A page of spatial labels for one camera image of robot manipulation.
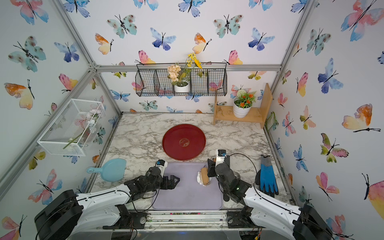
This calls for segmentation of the white ribbed flower pot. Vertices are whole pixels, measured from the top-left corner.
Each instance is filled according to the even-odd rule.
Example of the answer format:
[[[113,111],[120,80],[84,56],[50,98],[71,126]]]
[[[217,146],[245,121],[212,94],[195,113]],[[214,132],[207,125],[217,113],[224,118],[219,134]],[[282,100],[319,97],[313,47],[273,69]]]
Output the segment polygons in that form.
[[[246,115],[249,113],[249,111],[251,110],[251,107],[245,105],[245,107],[241,107],[241,104],[243,102],[241,102],[241,100],[239,99],[235,99],[234,100],[234,105],[233,105],[233,113],[234,113],[234,116],[238,119],[243,119],[246,117]]]

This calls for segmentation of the pink artificial flower stem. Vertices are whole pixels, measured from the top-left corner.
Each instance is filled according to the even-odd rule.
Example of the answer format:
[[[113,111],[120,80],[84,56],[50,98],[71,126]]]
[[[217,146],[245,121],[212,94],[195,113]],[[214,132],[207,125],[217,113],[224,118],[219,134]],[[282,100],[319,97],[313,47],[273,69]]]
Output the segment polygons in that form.
[[[75,126],[78,126],[78,134],[69,139],[69,142],[63,147],[63,150],[70,148],[72,152],[75,151],[74,147],[82,149],[88,139],[92,139],[97,131],[97,123],[99,118],[103,115],[104,111],[100,108],[91,109],[86,115],[75,120]]]

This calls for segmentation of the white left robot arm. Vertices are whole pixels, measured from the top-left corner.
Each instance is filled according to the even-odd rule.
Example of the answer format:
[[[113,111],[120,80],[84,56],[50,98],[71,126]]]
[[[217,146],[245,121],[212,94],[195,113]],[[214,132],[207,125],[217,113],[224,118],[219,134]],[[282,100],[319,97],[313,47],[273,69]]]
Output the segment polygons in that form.
[[[143,176],[128,180],[112,189],[95,193],[61,193],[40,213],[34,222],[37,240],[66,240],[70,236],[96,227],[111,227],[129,211],[127,203],[142,199],[146,193],[173,190],[180,178],[164,176],[165,167],[149,168]]]

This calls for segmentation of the wooden shelf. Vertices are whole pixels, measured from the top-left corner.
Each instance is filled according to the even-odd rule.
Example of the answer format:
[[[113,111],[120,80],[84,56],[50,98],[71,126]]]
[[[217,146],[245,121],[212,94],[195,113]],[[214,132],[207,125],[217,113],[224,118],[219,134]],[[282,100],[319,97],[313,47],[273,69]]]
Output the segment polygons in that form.
[[[221,106],[215,103],[213,125],[217,121],[233,121],[233,122],[249,122],[258,123],[263,126],[267,120],[267,116],[273,101],[273,95],[269,84],[266,84],[261,106],[259,108],[251,107],[251,110],[243,119],[234,116],[233,106]]]

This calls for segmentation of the lavender silicone mat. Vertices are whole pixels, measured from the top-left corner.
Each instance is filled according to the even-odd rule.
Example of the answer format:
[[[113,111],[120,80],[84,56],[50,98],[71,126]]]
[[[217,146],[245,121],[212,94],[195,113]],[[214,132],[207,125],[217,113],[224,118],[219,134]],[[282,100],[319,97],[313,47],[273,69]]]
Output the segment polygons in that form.
[[[205,163],[171,162],[165,169],[165,176],[174,175],[180,182],[173,190],[161,190],[154,201],[153,209],[167,210],[220,210],[223,207],[223,194],[216,178],[207,186],[197,181],[198,172]]]

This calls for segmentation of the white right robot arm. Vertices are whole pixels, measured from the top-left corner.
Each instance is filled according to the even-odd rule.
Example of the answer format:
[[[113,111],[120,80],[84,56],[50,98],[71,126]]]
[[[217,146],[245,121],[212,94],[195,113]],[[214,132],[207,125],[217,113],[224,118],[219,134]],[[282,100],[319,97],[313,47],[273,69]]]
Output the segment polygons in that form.
[[[244,207],[242,225],[264,227],[289,240],[332,240],[333,232],[310,205],[303,207],[281,202],[236,177],[228,164],[208,159],[208,176],[216,177],[224,201]]]

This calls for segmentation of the orange flower plant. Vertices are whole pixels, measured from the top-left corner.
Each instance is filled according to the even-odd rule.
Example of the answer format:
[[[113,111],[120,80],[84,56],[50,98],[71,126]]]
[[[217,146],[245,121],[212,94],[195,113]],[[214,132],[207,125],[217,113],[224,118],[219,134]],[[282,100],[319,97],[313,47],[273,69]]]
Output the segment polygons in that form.
[[[242,109],[251,108],[255,102],[255,93],[247,92],[244,89],[238,90],[237,100],[234,101],[235,105]]]

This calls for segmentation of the teal plastic scoop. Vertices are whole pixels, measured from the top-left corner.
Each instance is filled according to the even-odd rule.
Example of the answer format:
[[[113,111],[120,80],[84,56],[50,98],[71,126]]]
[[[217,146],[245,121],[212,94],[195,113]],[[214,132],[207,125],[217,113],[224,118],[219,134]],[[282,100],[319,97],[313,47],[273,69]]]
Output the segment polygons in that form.
[[[100,174],[106,182],[117,182],[123,179],[127,161],[124,159],[112,159],[106,162],[101,168],[88,168],[88,174]]]

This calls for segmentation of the red round tray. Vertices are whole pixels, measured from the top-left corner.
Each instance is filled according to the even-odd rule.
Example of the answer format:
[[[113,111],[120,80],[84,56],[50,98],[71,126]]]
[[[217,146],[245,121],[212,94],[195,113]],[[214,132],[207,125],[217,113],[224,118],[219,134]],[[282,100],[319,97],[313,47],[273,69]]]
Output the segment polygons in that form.
[[[162,140],[164,152],[177,161],[198,157],[206,146],[206,136],[197,126],[181,124],[169,129]]]

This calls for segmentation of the white dough piece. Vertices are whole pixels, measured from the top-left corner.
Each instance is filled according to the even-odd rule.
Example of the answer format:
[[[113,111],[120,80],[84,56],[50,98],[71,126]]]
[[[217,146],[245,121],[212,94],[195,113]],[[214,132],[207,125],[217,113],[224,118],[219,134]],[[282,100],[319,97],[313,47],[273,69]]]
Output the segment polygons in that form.
[[[202,173],[201,173],[201,172],[198,172],[198,175],[197,175],[197,182],[198,182],[199,185],[201,185],[201,186],[204,185],[203,177],[202,177]]]

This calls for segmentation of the white pot with flowers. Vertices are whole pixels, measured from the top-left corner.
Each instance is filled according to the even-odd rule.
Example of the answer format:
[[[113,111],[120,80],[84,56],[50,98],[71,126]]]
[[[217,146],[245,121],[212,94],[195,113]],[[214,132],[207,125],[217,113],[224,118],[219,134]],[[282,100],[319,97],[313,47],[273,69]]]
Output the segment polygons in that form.
[[[196,53],[188,54],[185,63],[170,65],[167,68],[168,78],[171,80],[175,93],[189,93],[191,90],[192,72],[202,70],[202,63]]]

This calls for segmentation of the blue rubber glove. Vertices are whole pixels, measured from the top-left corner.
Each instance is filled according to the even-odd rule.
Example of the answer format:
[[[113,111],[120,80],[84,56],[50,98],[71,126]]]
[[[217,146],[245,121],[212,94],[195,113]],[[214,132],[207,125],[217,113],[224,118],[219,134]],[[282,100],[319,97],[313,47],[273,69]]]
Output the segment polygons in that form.
[[[279,189],[270,156],[261,155],[261,169],[256,176],[256,185],[270,197],[279,195]]]

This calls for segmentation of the white mesh wall basket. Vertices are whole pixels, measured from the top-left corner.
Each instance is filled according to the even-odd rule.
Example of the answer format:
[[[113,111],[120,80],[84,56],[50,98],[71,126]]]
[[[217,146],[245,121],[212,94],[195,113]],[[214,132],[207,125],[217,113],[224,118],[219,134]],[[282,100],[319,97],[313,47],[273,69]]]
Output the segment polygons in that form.
[[[75,126],[75,120],[86,115],[91,109],[100,108],[104,111],[103,115],[99,118],[97,123],[97,131],[92,139],[88,139],[82,149],[75,146],[75,151],[72,152],[70,148],[63,150],[63,147],[69,142],[70,138],[73,138],[78,134],[80,129]],[[105,117],[106,110],[103,102],[71,99],[54,119],[54,121],[46,128],[41,137],[37,140],[37,143],[46,152],[51,155],[63,155],[63,156],[78,156],[84,157],[86,151],[93,144],[102,144],[103,137],[106,134],[106,130],[102,127],[102,118]]]

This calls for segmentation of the green paper packet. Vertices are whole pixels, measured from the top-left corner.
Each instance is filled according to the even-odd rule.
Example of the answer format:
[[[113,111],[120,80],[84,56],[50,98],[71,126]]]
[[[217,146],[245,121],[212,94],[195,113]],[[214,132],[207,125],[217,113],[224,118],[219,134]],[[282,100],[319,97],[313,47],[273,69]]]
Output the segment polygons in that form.
[[[271,112],[271,114],[267,117],[267,120],[265,122],[266,130],[268,132],[271,130],[274,131],[277,129],[278,125],[279,123],[277,121],[275,112]]]

